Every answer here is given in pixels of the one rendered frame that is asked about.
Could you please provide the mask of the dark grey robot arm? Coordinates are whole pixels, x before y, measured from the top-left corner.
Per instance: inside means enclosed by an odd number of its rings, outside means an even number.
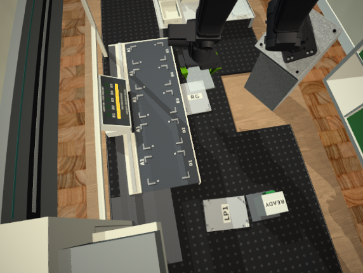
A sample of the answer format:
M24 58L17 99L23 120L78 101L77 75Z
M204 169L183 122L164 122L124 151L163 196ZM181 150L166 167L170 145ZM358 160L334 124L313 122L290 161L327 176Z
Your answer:
M200 0L194 19L188 19L187 24L168 25L168 46L188 46L190 57L192 43L199 50L212 50L219 43L223 26L237 1ZM265 21L265 49L281 51L285 63L315 55L317 45L309 13L317 1L271 0Z

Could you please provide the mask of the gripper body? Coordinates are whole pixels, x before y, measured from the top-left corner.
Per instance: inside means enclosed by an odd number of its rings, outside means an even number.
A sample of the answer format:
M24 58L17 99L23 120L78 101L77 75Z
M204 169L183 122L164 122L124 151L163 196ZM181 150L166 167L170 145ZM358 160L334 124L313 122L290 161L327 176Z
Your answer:
M211 54L211 55L210 55ZM212 50L199 50L192 43L191 57L188 50L183 50L182 55L178 55L180 68L198 67L201 70L220 68L222 66L219 55L216 55L215 48Z

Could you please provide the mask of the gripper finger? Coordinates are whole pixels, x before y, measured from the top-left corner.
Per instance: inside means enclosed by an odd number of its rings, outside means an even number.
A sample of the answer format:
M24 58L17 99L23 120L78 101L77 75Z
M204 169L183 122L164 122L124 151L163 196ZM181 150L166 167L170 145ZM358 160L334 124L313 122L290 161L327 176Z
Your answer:
M187 78L188 75L188 70L186 69L186 67L182 67L180 68L181 70L181 74L185 77L185 79Z
M215 68L215 69L209 69L209 73L210 73L210 75L211 74L213 74L214 72L216 72L217 70L219 70L219 69L221 69L221 67L220 68Z

